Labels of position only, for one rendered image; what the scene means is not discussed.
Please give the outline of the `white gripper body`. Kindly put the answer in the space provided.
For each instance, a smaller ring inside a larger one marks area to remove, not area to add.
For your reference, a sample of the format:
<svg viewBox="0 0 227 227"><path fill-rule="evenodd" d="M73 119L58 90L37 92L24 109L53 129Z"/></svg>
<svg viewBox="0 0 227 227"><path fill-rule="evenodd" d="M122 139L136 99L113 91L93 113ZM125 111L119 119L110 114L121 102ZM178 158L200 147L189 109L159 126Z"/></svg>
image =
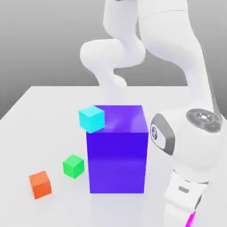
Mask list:
<svg viewBox="0 0 227 227"><path fill-rule="evenodd" d="M166 194L164 197L166 204L164 208L163 227L194 227L196 209L201 202L202 196L198 198L193 211L187 211L178 204L174 204Z"/></svg>

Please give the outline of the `small green cube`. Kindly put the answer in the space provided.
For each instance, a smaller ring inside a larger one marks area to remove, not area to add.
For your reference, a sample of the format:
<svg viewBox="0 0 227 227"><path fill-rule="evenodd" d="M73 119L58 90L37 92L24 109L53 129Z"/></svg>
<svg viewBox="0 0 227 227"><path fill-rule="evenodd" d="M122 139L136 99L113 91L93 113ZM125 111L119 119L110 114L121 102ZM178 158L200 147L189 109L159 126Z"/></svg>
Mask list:
<svg viewBox="0 0 227 227"><path fill-rule="evenodd" d="M74 154L63 161L64 174L73 179L76 179L78 176L80 176L84 170L84 160Z"/></svg>

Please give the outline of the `small cyan cube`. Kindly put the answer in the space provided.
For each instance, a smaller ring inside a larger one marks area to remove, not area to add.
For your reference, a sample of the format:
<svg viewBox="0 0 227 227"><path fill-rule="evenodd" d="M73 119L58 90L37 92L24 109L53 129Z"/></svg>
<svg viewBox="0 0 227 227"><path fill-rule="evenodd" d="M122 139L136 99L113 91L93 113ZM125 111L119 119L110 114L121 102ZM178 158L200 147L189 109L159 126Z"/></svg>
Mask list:
<svg viewBox="0 0 227 227"><path fill-rule="evenodd" d="M88 133L94 133L105 127L105 112L96 106L78 111L79 125Z"/></svg>

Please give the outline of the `small orange cube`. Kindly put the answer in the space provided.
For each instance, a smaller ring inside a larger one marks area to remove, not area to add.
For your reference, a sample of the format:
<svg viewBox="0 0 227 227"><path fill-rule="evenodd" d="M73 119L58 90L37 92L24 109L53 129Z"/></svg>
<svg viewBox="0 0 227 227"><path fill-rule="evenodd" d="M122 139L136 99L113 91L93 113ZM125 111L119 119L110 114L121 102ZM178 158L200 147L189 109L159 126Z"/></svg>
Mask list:
<svg viewBox="0 0 227 227"><path fill-rule="evenodd" d="M51 194L51 183L46 171L30 175L29 181L35 199Z"/></svg>

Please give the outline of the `large blue box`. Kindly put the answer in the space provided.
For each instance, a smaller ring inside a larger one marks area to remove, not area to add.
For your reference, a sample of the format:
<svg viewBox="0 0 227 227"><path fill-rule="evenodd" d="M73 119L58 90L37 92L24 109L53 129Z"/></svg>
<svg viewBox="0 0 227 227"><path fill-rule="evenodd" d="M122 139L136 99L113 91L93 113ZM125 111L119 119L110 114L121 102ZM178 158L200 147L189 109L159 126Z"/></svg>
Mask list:
<svg viewBox="0 0 227 227"><path fill-rule="evenodd" d="M91 193L143 193L149 130L142 106L98 106L105 127L86 134Z"/></svg>

